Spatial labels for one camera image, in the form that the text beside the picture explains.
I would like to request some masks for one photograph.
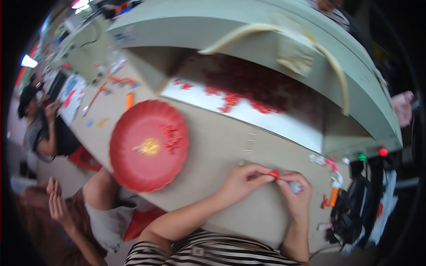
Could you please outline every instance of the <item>table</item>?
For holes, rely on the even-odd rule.
[[[126,62],[115,76],[130,77],[140,86],[130,90],[129,86],[119,88],[118,85],[108,83],[107,88],[112,89],[112,93],[108,96],[100,94],[87,116],[82,118],[83,107],[89,103],[96,89],[106,81],[104,77],[97,87],[87,89],[78,115],[70,125],[80,142],[110,172],[109,140],[116,121],[125,111],[125,96],[128,92],[134,91],[135,103],[160,99],[176,107],[184,115],[190,131],[188,158],[181,173],[163,189],[142,193],[144,199],[170,212],[214,194],[232,167],[241,161],[240,155],[246,147],[242,134],[255,133],[263,141],[254,142],[252,150],[257,152],[248,154],[246,159],[271,168],[299,171],[312,183],[314,191],[310,210],[310,251],[314,252],[327,243],[324,232],[316,231],[316,227],[318,223],[329,221],[331,208],[322,210],[320,207],[322,196],[329,196],[331,193],[330,168],[310,162],[308,157],[311,151],[233,118],[159,97],[130,62]],[[109,120],[98,128],[96,125],[103,118]],[[90,119],[93,120],[93,125],[87,127]],[[221,145],[217,145],[217,139],[221,139]],[[337,166],[344,179],[343,188],[346,189],[350,184],[348,166],[340,163]],[[203,228],[251,237],[278,248],[288,225],[289,216],[284,197],[276,184],[272,183],[257,189],[244,201],[215,214]]]

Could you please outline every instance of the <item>brown shirt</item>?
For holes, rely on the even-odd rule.
[[[25,228],[35,248],[47,265],[89,266],[76,244],[62,226],[50,217],[47,182],[26,188],[18,199]],[[87,237],[102,257],[107,252],[95,240],[90,228],[90,218],[84,206],[83,189],[65,200],[77,228]]]

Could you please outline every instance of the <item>hand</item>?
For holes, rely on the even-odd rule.
[[[49,183],[46,187],[47,194],[55,193],[59,197],[62,196],[62,188],[60,186],[60,183],[58,180],[56,180],[54,177],[50,177]]]
[[[56,119],[56,111],[58,110],[59,105],[55,103],[49,104],[45,109],[44,112],[46,114],[47,122],[54,123]]]
[[[343,7],[343,0],[333,0],[338,6]],[[317,0],[318,8],[322,11],[330,11],[336,7],[329,0]]]
[[[299,172],[284,171],[277,184],[287,200],[288,209],[291,216],[295,221],[308,222],[309,221],[309,203],[312,195],[312,185],[306,178]],[[302,191],[295,194],[291,191],[288,182],[297,181],[302,185]]]
[[[65,205],[65,201],[55,193],[50,194],[49,210],[52,219],[59,222],[66,232],[70,233],[75,229],[74,220]]]
[[[218,198],[226,207],[240,202],[256,188],[275,180],[268,175],[270,171],[272,169],[257,163],[234,167],[222,188],[217,192]]]

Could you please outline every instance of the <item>red plate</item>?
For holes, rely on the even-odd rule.
[[[164,126],[177,128],[172,137]],[[164,144],[177,137],[179,148],[169,154]],[[143,145],[143,151],[133,148]],[[159,100],[132,106],[117,121],[109,143],[114,177],[120,185],[136,192],[153,192],[170,183],[183,167],[189,146],[188,128],[179,111]]]

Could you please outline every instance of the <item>red stool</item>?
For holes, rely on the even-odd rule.
[[[83,147],[83,145],[78,147],[75,152],[68,156],[68,160],[78,167],[99,171],[102,168],[102,165],[100,163],[89,163],[89,160],[92,158],[93,156]]]
[[[133,212],[133,219],[130,222],[126,233],[124,234],[123,241],[130,241],[137,238],[142,233],[142,231],[150,223],[152,223],[152,221],[166,213],[167,212],[160,208],[154,208],[147,212],[140,212],[135,210]]]

